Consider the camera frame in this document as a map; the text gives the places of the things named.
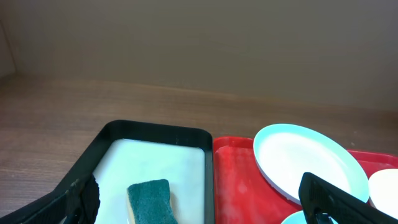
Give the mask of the green yellow sponge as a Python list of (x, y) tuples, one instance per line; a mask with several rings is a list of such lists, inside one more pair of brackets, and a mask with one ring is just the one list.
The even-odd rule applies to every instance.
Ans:
[(177, 224), (168, 180), (132, 184), (127, 189), (127, 220), (130, 224)]

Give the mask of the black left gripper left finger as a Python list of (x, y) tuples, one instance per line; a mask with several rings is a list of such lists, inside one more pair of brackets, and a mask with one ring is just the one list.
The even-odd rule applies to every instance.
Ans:
[(93, 174), (52, 191), (42, 198), (4, 216), (6, 224), (94, 223), (100, 207), (99, 185)]

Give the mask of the light blue plate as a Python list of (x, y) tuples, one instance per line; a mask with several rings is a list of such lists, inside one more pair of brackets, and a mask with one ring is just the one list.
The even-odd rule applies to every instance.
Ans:
[(263, 177), (278, 193), (300, 204), (299, 186), (310, 172), (362, 202), (368, 177), (359, 162), (329, 137), (295, 124), (272, 124), (255, 136), (253, 153)]
[(289, 215), (281, 222), (281, 224), (307, 224), (307, 222), (305, 220), (304, 212), (301, 210)]

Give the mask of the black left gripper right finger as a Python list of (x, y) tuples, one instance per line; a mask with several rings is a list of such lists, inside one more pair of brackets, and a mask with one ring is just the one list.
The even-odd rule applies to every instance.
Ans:
[(397, 224), (397, 219), (309, 172), (303, 174), (298, 195), (308, 224)]

